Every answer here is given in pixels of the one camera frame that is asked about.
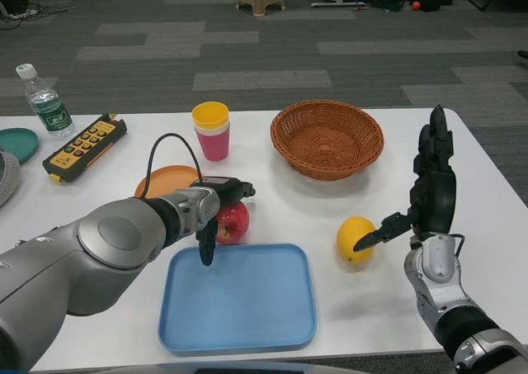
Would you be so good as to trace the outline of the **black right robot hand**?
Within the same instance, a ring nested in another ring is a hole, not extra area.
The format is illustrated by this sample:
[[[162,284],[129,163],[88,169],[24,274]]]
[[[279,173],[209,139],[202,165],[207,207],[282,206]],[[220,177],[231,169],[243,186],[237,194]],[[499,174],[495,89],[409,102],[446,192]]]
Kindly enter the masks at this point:
[[[444,108],[436,106],[418,138],[413,160],[417,175],[410,192],[410,207],[382,220],[381,226],[360,238],[353,250],[360,252],[386,243],[409,230],[415,234],[448,234],[455,214],[456,177],[450,166],[454,155],[453,134],[448,129]]]

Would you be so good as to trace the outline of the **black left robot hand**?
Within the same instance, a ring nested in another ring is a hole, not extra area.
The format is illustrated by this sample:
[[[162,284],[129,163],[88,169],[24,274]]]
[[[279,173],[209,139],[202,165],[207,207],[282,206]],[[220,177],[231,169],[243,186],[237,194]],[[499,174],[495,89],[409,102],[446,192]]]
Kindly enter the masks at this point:
[[[256,190],[250,182],[227,177],[205,177],[202,181],[194,181],[191,187],[207,187],[214,190],[219,201],[216,206],[213,206],[213,214],[206,216],[208,221],[205,223],[205,228],[196,232],[201,262],[208,267],[214,258],[215,238],[219,227],[216,216],[219,211],[238,203],[244,198],[254,196]]]

